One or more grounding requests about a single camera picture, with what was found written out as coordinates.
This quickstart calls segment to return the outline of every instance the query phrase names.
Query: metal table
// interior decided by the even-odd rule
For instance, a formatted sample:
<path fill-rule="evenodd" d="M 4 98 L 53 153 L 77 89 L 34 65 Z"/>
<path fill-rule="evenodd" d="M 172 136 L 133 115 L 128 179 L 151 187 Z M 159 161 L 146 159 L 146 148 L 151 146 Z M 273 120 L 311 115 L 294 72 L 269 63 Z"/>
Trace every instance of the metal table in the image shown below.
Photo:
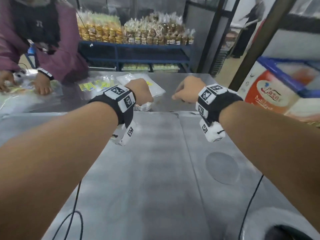
<path fill-rule="evenodd" d="M 109 142 L 82 180 L 77 210 L 84 218 L 83 239 L 238 239 L 242 218 L 261 173 L 229 137 L 206 141 L 193 104 L 171 96 L 187 74 L 150 74 L 166 90 L 160 112 L 135 112 L 137 130 L 126 147 Z M 199 75 L 210 84 L 208 74 Z M 46 113 L 22 113 L 0 120 L 0 145 L 54 116 L 80 107 L 73 86 L 64 102 Z M 51 240 L 72 211 L 76 190 L 43 240 Z M 62 239 L 69 221 L 56 239 Z M 264 240 L 274 225 L 289 225 L 320 239 L 316 230 L 264 178 L 252 202 L 242 239 Z M 73 219 L 68 240 L 78 240 Z"/>

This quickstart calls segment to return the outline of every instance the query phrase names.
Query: oval logo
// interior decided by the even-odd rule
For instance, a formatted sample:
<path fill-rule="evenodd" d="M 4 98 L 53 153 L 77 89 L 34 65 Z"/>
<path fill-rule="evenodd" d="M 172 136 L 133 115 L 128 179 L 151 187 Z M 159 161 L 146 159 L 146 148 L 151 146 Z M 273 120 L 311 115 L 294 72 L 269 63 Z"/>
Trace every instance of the oval logo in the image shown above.
<path fill-rule="evenodd" d="M 285 107 L 288 105 L 288 98 L 284 97 L 278 89 L 272 87 L 272 82 L 267 80 L 261 80 L 257 82 L 257 90 L 260 95 L 270 104 L 274 104 L 279 107 Z"/>

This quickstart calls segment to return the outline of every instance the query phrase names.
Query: red object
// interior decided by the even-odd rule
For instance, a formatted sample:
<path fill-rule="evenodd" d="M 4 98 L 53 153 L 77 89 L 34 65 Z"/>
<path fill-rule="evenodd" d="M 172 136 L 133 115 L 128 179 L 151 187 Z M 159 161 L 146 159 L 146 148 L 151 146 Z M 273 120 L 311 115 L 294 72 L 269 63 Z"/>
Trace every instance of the red object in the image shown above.
<path fill-rule="evenodd" d="M 258 33 L 260 32 L 260 30 L 261 30 L 261 28 L 262 28 L 262 25 L 263 25 L 264 21 L 266 21 L 266 20 L 264 19 L 264 20 L 261 22 L 260 26 L 258 27 L 257 32 L 256 32 L 256 34 L 255 34 L 255 35 L 254 35 L 254 37 L 253 37 L 252 43 L 255 41 L 255 39 L 256 39 L 256 37 L 257 37 Z"/>

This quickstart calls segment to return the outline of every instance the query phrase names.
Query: person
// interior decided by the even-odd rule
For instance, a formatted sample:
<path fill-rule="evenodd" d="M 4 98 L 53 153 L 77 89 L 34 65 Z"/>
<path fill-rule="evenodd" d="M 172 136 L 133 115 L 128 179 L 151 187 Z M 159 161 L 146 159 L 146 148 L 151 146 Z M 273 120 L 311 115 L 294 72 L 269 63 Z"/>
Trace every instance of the person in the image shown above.
<path fill-rule="evenodd" d="M 39 61 L 34 85 L 49 94 L 50 81 L 87 76 L 88 65 L 78 52 L 80 35 L 76 9 L 66 0 L 0 0 L 0 91 L 15 84 L 20 56 L 30 45 Z"/>
<path fill-rule="evenodd" d="M 243 19 L 248 18 L 238 38 L 238 41 L 232 51 L 231 56 L 233 58 L 240 58 L 241 56 L 243 56 L 249 44 L 251 36 L 256 30 L 257 23 L 262 21 L 264 11 L 265 11 L 265 5 L 263 3 L 263 0 L 256 0 L 256 4 L 251 9 L 250 13 L 245 15 L 243 18 L 239 19 L 239 21 L 241 21 Z"/>
<path fill-rule="evenodd" d="M 152 101 L 145 80 L 126 87 L 137 104 Z M 195 103 L 204 87 L 200 78 L 188 76 L 172 98 Z M 119 119 L 115 111 L 92 102 L 0 147 L 2 240 L 41 239 L 112 136 Z M 243 101 L 217 116 L 241 152 L 320 231 L 320 130 Z"/>

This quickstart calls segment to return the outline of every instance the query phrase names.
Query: person in black clothing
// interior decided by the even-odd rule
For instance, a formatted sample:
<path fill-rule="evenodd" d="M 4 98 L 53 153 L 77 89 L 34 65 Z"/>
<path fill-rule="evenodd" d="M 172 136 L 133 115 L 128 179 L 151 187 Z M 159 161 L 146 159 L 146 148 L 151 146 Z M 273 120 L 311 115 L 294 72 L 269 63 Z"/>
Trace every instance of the person in black clothing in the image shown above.
<path fill-rule="evenodd" d="M 264 11 L 265 5 L 263 0 L 256 0 L 256 4 L 251 9 L 250 13 L 239 19 L 239 21 L 241 21 L 242 19 L 248 18 L 248 21 L 246 22 L 244 30 L 242 30 L 238 42 L 232 52 L 231 56 L 233 58 L 240 58 L 245 52 L 251 36 L 257 27 L 257 23 L 262 20 Z"/>

